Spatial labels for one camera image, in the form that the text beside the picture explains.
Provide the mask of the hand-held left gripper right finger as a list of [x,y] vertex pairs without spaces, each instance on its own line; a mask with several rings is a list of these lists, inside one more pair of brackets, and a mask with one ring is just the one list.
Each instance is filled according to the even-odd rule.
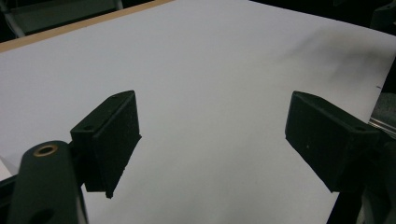
[[330,191],[352,192],[363,185],[365,156],[380,131],[316,95],[291,95],[285,135]]

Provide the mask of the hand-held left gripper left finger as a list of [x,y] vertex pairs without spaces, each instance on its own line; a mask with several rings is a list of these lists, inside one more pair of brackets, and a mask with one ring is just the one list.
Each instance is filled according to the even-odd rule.
[[78,182],[112,198],[141,139],[135,92],[108,97],[70,133]]

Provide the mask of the dark grey equipment box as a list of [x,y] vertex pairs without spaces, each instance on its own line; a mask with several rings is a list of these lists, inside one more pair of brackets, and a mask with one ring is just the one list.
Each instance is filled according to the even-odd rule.
[[370,27],[377,31],[385,30],[396,22],[396,0],[377,8],[373,12]]

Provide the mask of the grey metal stand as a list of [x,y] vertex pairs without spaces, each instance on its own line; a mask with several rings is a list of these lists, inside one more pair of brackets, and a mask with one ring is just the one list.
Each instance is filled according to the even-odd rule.
[[14,8],[0,0],[0,13],[17,37],[122,9],[122,0],[45,0]]

